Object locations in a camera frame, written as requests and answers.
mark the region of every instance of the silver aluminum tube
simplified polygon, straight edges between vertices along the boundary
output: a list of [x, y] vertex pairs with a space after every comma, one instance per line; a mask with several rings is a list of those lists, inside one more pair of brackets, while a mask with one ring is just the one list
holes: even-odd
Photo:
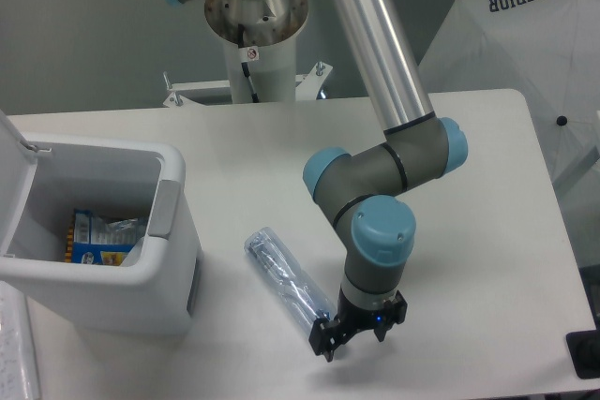
[[334, 0], [383, 130], [431, 112], [391, 0]]

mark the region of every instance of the clear plastic bottle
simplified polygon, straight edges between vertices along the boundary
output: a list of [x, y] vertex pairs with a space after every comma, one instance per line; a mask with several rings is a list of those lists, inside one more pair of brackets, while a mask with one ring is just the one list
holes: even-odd
[[244, 248], [307, 337], [315, 319], [332, 319], [336, 315], [332, 302], [270, 228], [250, 236]]

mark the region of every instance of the metal bracket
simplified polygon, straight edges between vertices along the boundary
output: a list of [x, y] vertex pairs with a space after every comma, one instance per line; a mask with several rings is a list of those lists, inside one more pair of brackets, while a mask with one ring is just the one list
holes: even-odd
[[[308, 74], [296, 75], [296, 100], [327, 98], [323, 85], [332, 71], [332, 66], [320, 61]], [[228, 80], [171, 84], [167, 72], [163, 72], [162, 76], [169, 94], [163, 105], [169, 108], [183, 107], [188, 104], [202, 105], [202, 103], [194, 102], [187, 97], [208, 99], [210, 97], [229, 96], [232, 91]]]
[[323, 85], [331, 75], [333, 67], [323, 61], [318, 62], [296, 86], [296, 101], [317, 100], [327, 98]]

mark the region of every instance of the trash bin lid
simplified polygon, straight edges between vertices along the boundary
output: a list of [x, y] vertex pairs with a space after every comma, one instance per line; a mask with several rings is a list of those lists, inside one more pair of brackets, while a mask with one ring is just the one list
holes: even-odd
[[0, 256], [21, 220], [38, 167], [36, 149], [0, 111]]

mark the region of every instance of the white table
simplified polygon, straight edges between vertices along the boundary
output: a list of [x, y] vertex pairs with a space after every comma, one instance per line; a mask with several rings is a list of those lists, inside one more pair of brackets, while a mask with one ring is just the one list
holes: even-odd
[[515, 91], [434, 95], [470, 143], [464, 167], [403, 195], [417, 218], [400, 282], [406, 322], [315, 357], [245, 259], [272, 227], [337, 298], [344, 248], [302, 182], [325, 146], [383, 134], [366, 99], [14, 117], [21, 131], [166, 141], [187, 162], [205, 251], [196, 318], [179, 338], [74, 328], [30, 302], [45, 399], [477, 398], [587, 390], [566, 333], [593, 327], [532, 121]]

